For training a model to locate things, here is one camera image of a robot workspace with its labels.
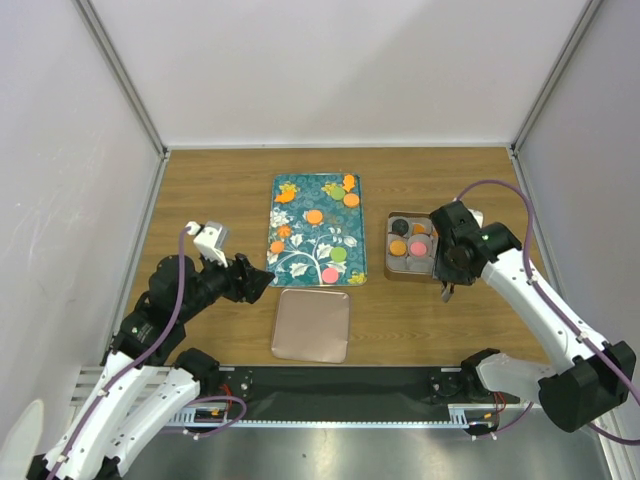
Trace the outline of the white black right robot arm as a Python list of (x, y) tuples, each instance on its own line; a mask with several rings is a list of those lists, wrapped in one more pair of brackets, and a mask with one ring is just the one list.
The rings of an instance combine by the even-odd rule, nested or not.
[(624, 404), (636, 365), (631, 347), (610, 343), (582, 320), (524, 258), (504, 224), (481, 226), (460, 201), (431, 212), (437, 233), (434, 275), (444, 296), (483, 280), (527, 325), (549, 364), (485, 349), (464, 360), (462, 394), (482, 402), (494, 392), (540, 405), (561, 430), (574, 432)]

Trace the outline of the rose gold cookie tin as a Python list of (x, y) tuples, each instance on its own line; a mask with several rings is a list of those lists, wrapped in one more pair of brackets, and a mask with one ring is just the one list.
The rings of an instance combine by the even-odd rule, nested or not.
[[(399, 236), (391, 231), (391, 224), (394, 220), (403, 218), (409, 222), (409, 232), (404, 236)], [(422, 224), (426, 232), (413, 234), (413, 225)], [(389, 244), (392, 240), (403, 240), (407, 245), (407, 252), (402, 257), (395, 257), (389, 253)], [(416, 240), (423, 240), (429, 246), (429, 253), (425, 257), (413, 257), (409, 253), (409, 245)], [(389, 280), (432, 283), (434, 260), (438, 243), (438, 234), (433, 226), (430, 215), (424, 212), (392, 211), (386, 222), (385, 240), (385, 276)]]

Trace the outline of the black round cookie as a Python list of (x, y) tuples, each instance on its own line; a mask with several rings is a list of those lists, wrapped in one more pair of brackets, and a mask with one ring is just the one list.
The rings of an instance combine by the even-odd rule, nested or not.
[(399, 236), (404, 236), (409, 232), (409, 222), (403, 218), (394, 220), (391, 224), (391, 231)]

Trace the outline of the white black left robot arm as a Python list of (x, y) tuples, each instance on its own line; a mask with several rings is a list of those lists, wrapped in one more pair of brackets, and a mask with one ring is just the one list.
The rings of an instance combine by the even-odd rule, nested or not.
[(219, 362), (195, 348), (177, 357), (152, 393), (143, 391), (184, 340), (186, 322), (220, 298), (255, 303), (274, 277), (242, 254), (203, 260), (200, 270), (184, 254), (164, 258), (122, 321), (80, 413), (51, 450), (33, 458), (27, 478), (120, 479), (171, 418), (198, 401), (214, 403), (218, 430), (239, 421), (245, 401), (224, 386)]

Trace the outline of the rose gold tin lid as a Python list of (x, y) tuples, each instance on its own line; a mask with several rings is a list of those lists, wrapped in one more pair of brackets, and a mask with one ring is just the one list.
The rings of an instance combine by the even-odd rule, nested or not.
[(351, 299), (326, 289), (284, 289), (273, 328), (271, 353), (283, 360), (341, 364), (346, 360)]

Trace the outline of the metal slotted tongs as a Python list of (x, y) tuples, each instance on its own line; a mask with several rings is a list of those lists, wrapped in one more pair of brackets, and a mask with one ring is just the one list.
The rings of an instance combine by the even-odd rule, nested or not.
[(451, 283), (444, 283), (441, 288), (441, 300), (444, 303), (448, 303), (455, 293), (455, 285)]

